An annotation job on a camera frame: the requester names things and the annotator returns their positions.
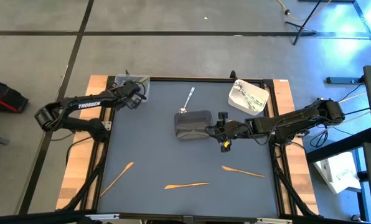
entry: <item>tripod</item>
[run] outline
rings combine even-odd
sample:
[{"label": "tripod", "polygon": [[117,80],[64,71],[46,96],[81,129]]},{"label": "tripod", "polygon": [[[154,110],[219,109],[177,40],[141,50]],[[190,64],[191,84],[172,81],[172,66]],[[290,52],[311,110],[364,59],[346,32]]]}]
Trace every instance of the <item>tripod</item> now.
[{"label": "tripod", "polygon": [[[312,14],[313,14],[314,11],[317,9],[317,7],[318,7],[318,5],[319,5],[320,3],[321,3],[321,0],[319,0],[319,1],[317,2],[317,4],[316,4],[316,6],[314,7],[314,9],[312,9],[312,11],[310,12],[309,17],[304,21],[303,25],[299,26],[299,25],[294,24],[294,23],[292,23],[292,22],[288,22],[288,21],[285,22],[286,24],[289,24],[289,25],[295,26],[295,27],[298,29],[298,34],[296,34],[296,38],[295,38],[295,40],[294,40],[294,42],[293,42],[293,45],[296,45],[296,43],[298,43],[299,37],[302,35],[302,32],[303,32],[304,30],[306,30],[306,31],[308,31],[308,32],[304,32],[305,35],[303,35],[303,36],[317,34],[317,31],[307,29],[307,28],[305,28],[305,25],[308,23],[310,17],[312,16]],[[287,9],[287,10],[285,11],[285,14],[286,14],[286,15],[288,15],[288,13],[289,13],[289,9]]]}]

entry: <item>orange wooden stick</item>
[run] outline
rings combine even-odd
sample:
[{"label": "orange wooden stick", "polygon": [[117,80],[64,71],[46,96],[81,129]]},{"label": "orange wooden stick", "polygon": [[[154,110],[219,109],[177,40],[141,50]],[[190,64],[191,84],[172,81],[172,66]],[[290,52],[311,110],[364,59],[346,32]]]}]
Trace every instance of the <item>orange wooden stick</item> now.
[{"label": "orange wooden stick", "polygon": [[257,176],[257,177],[265,177],[263,175],[259,175],[259,174],[255,174],[255,173],[252,173],[252,172],[248,172],[248,171],[243,171],[243,170],[237,170],[237,169],[234,169],[234,168],[230,168],[230,167],[227,167],[227,166],[222,166],[223,169],[227,170],[227,171],[235,171],[235,172],[241,172],[243,174],[249,174],[249,175],[254,175],[254,176]]},{"label": "orange wooden stick", "polygon": [[200,185],[207,185],[209,184],[208,182],[204,183],[194,183],[194,184],[184,184],[184,185],[167,185],[165,189],[174,189],[178,187],[193,187],[193,186],[200,186]]},{"label": "orange wooden stick", "polygon": [[100,197],[102,197],[104,194],[105,194],[105,192],[107,192],[111,187],[112,187],[112,185],[113,184],[115,184],[115,182],[119,179],[119,177],[121,177],[122,176],[122,174],[124,174],[132,165],[134,164],[134,162],[130,162],[124,169],[123,169],[123,171],[122,171],[122,173],[121,174],[119,174],[119,176],[114,180],[114,181],[112,181],[112,183],[103,191],[103,193],[101,193],[101,195],[100,195]]}]

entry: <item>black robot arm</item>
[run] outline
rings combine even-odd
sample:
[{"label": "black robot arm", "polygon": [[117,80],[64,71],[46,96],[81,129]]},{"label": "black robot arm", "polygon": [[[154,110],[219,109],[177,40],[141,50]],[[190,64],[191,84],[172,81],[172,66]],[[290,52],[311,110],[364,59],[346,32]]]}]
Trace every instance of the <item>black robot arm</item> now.
[{"label": "black robot arm", "polygon": [[56,131],[60,128],[71,131],[88,131],[96,142],[105,142],[109,138],[109,132],[103,123],[98,119],[83,120],[69,118],[69,114],[86,108],[104,106],[116,110],[127,106],[135,109],[146,97],[140,94],[140,86],[137,82],[127,81],[123,86],[113,86],[98,95],[79,96],[64,98],[55,103],[49,103],[35,114],[35,119],[44,131]]},{"label": "black robot arm", "polygon": [[309,129],[318,124],[338,125],[345,120],[345,114],[338,102],[318,99],[303,109],[273,118],[248,118],[241,123],[227,121],[227,112],[220,112],[218,118],[216,125],[205,130],[222,145],[222,152],[228,152],[232,139],[267,138],[265,142],[256,140],[258,144],[266,144],[274,135],[275,143],[283,144],[292,140],[296,134],[308,134]]}]

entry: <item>wooden skewer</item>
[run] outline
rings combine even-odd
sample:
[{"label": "wooden skewer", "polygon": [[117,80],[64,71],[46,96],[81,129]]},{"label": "wooden skewer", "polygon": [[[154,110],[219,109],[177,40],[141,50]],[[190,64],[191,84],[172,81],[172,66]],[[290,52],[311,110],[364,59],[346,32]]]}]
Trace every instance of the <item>wooden skewer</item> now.
[{"label": "wooden skewer", "polygon": [[174,189],[178,187],[193,187],[193,186],[200,186],[200,185],[207,185],[209,184],[208,182],[204,183],[194,183],[194,184],[184,184],[184,185],[167,185],[165,189]]},{"label": "wooden skewer", "polygon": [[101,195],[100,195],[100,197],[102,197],[104,194],[105,194],[105,192],[107,192],[111,187],[112,187],[112,185],[113,184],[115,184],[115,182],[119,179],[119,177],[121,177],[122,176],[122,174],[124,174],[132,165],[134,164],[134,162],[130,162],[124,169],[123,169],[123,171],[122,171],[122,173],[121,174],[119,174],[119,176],[114,180],[114,181],[112,181],[112,183],[103,191],[103,193],[101,193]]},{"label": "wooden skewer", "polygon": [[234,168],[230,168],[230,167],[227,167],[227,166],[222,166],[223,169],[227,170],[227,171],[235,171],[235,172],[241,172],[243,174],[249,174],[249,175],[254,175],[254,176],[257,176],[257,177],[265,177],[263,175],[260,175],[260,174],[255,174],[255,173],[252,173],[252,172],[248,172],[248,171],[243,171],[243,170],[237,170],[237,169],[234,169]]}]

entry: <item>concrete floor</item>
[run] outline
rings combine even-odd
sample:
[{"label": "concrete floor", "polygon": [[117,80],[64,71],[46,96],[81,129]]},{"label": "concrete floor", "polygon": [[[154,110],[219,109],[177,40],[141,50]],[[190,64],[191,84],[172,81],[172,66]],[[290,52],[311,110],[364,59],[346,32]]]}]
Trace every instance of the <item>concrete floor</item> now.
[{"label": "concrete floor", "polygon": [[[78,30],[87,2],[0,0],[0,30]],[[299,18],[314,7],[311,2],[283,2]],[[371,1],[358,3],[371,28]],[[294,31],[284,24],[286,20],[275,0],[104,0],[95,1],[87,30]],[[319,32],[365,32],[350,3],[331,3],[308,26]],[[291,45],[292,40],[84,37],[66,95],[84,94],[91,74],[115,75],[128,69],[145,75],[228,77],[236,70],[240,78],[288,79],[295,107],[302,108],[317,97],[341,99],[355,88],[327,85],[326,77],[359,77],[362,67],[371,65],[368,39],[302,38],[296,46]],[[0,215],[16,213],[42,136],[33,114],[54,101],[74,42],[75,37],[0,36],[0,81],[30,101],[23,114],[0,113],[0,136],[11,140],[10,145],[0,146]],[[345,112],[368,107],[367,98],[358,97],[342,107]],[[370,116],[364,116],[339,129],[356,133],[369,126]],[[54,137],[66,134],[59,131]],[[330,131],[330,140],[344,137],[347,135]],[[65,151],[71,142],[66,139],[50,144],[30,212],[54,210],[65,171]],[[311,175],[320,214],[346,220],[359,212],[355,193],[332,195],[314,168]]]}]

